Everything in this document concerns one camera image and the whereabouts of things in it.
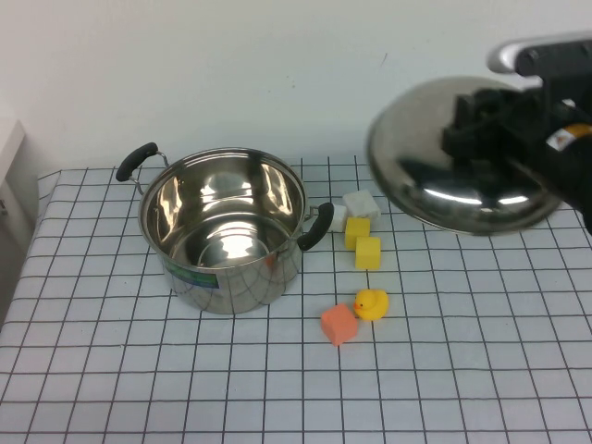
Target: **rubber duck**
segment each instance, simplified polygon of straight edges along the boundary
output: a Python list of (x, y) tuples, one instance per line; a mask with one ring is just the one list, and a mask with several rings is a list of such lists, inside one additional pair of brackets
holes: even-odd
[(376, 321), (387, 313), (389, 296), (384, 290), (360, 290), (353, 311), (364, 321)]

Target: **black pot handle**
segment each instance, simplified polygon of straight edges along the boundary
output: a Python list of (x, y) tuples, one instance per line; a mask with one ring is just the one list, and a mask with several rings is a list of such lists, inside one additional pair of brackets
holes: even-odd
[(296, 242), (303, 252), (306, 252), (313, 248), (318, 242), (325, 237), (331, 222), (333, 222), (333, 214), (335, 213), (335, 207), (333, 203), (323, 203), (318, 207), (318, 217), (313, 223), (313, 226), (306, 234), (302, 234)]
[(144, 160), (156, 154), (158, 154), (158, 147), (154, 142), (146, 143), (144, 146), (132, 151), (128, 157), (123, 159), (123, 162), (121, 162), (121, 165), (119, 166), (119, 169), (115, 175), (115, 179), (117, 179), (119, 182), (126, 182), (130, 180), (131, 173), (133, 173), (134, 170), (139, 167)]

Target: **table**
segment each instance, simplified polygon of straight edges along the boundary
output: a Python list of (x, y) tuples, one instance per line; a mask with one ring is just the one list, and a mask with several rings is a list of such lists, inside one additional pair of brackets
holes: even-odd
[[(42, 178), (0, 333), (0, 441), (591, 442), (592, 249), (576, 212), (457, 236), (390, 204), (361, 159), (294, 169), (311, 204), (376, 196), (381, 269), (356, 270), (332, 233), (286, 295), (237, 316), (171, 294), (114, 169)], [(334, 348), (319, 315), (368, 287), (389, 293), (387, 317)]]

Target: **stainless steel lid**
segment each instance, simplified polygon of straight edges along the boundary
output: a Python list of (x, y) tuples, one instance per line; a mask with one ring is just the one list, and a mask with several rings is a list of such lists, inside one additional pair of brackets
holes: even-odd
[(510, 166), (503, 174), (488, 161), (453, 168), (440, 135), (453, 118), (458, 94), (511, 88), (481, 78), (421, 84), (392, 103), (370, 129), (366, 151), (376, 183), (405, 213), (436, 227), (475, 235), (528, 228), (560, 201)]

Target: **white wall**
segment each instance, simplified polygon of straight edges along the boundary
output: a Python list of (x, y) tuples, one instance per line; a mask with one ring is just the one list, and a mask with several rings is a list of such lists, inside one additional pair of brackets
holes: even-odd
[(357, 150), (415, 83), (488, 75), (495, 44), (591, 18), (582, 0), (3, 0), (0, 96), (27, 131), (9, 179), (34, 212), (40, 171), (148, 141)]

